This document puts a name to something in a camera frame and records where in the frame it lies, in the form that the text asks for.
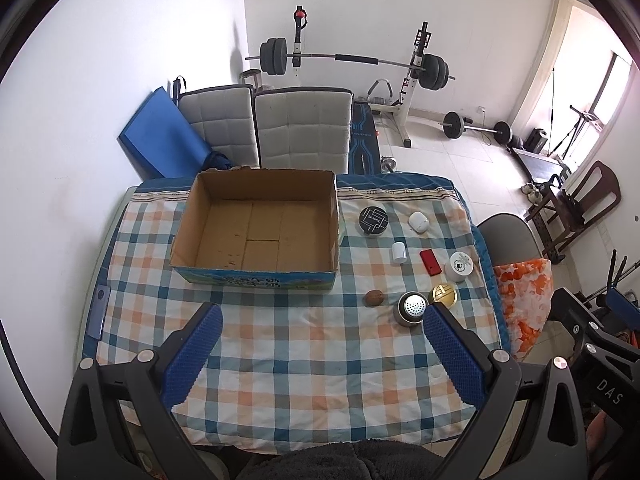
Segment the doorway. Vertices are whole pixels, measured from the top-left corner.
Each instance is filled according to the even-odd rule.
[[[632,59],[602,17],[581,0],[556,0],[539,66],[514,108],[513,129],[547,133],[543,154],[572,172],[606,136],[623,100]]]

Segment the floor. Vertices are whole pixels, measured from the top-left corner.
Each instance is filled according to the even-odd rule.
[[[530,203],[520,192],[526,183],[524,174],[514,163],[511,155],[493,138],[479,132],[467,131],[459,139],[447,139],[442,129],[432,121],[409,117],[407,130],[412,148],[404,148],[400,135],[388,118],[376,117],[380,155],[392,156],[398,162],[396,171],[411,171],[434,176],[444,176],[453,181],[465,199],[472,220],[479,224],[496,213],[509,212],[524,217]],[[554,286],[567,287],[572,292],[580,290],[575,265],[570,254],[560,265],[553,266]],[[547,322],[536,345],[525,362],[546,364],[555,356],[568,358],[573,350],[573,339],[558,322]],[[502,433],[498,446],[491,456],[481,477],[487,478],[498,471],[518,423],[525,404],[516,403],[510,420]],[[429,444],[428,449],[445,456],[455,440]]]

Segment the wall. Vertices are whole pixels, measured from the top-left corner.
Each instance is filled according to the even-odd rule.
[[[614,115],[609,135],[591,160],[601,160],[618,177],[622,202],[597,227],[591,228],[571,247],[582,290],[589,294],[607,282],[610,250],[618,250],[618,264],[628,256],[628,264],[640,258],[640,72],[632,68],[630,91],[619,115]],[[622,282],[621,290],[634,288],[640,294],[640,270]]]
[[[297,4],[309,15],[303,52],[361,54],[407,63],[416,31],[427,20],[433,33],[429,52],[442,56],[457,80],[438,92],[419,89],[412,107],[456,110],[481,120],[477,108],[482,105],[493,124],[508,117],[529,75],[552,1],[245,0],[245,7],[252,55],[258,55],[267,38],[279,36],[287,38],[292,51]],[[289,71],[266,79],[287,86],[294,81],[290,63]],[[378,77],[389,78],[398,92],[405,74],[405,69],[389,66],[304,59],[300,82],[345,86],[363,95]]]
[[[85,294],[112,211],[139,177],[116,137],[149,92],[229,84],[244,0],[60,0],[0,84],[0,316],[55,428]],[[54,478],[55,448],[0,356],[0,411]]]

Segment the checkered tablecloth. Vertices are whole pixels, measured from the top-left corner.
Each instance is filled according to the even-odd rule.
[[[284,453],[364,438],[426,444],[463,430],[474,409],[458,397],[422,328],[399,326],[391,307],[404,292],[426,292],[444,279],[427,274],[420,250],[431,248],[443,266],[448,254],[466,251],[475,270],[456,285],[452,312],[488,348],[500,347],[486,262],[483,272],[478,240],[449,180],[340,176],[339,272],[325,293],[186,282],[168,257],[188,192],[167,182],[138,189],[114,236],[97,360],[129,361],[159,347],[203,301],[220,304],[222,337],[187,401],[174,407],[191,442]],[[389,215],[380,237],[364,237],[356,227],[368,205]],[[407,223],[417,210],[430,220],[423,235]],[[396,241],[408,248],[402,266],[390,264]],[[385,292],[385,303],[364,306],[364,294],[376,288]],[[132,410],[124,411],[136,422]]]

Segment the window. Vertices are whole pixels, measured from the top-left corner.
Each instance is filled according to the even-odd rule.
[[[607,124],[611,120],[613,113],[618,107],[622,94],[629,79],[631,65],[622,59],[618,54],[611,58],[611,64],[607,75],[602,82],[600,91],[596,95],[591,106],[591,113],[599,118],[602,124]]]
[[[584,162],[584,159],[598,142],[604,126],[613,117],[620,99],[622,99],[622,94],[625,92],[630,71],[631,65],[618,54],[613,53],[607,73],[589,110],[589,113],[593,114],[597,120],[585,122],[580,126],[579,133],[564,158],[564,163],[572,171],[576,171],[578,166]],[[559,153],[562,153],[567,145],[568,143],[564,142]]]

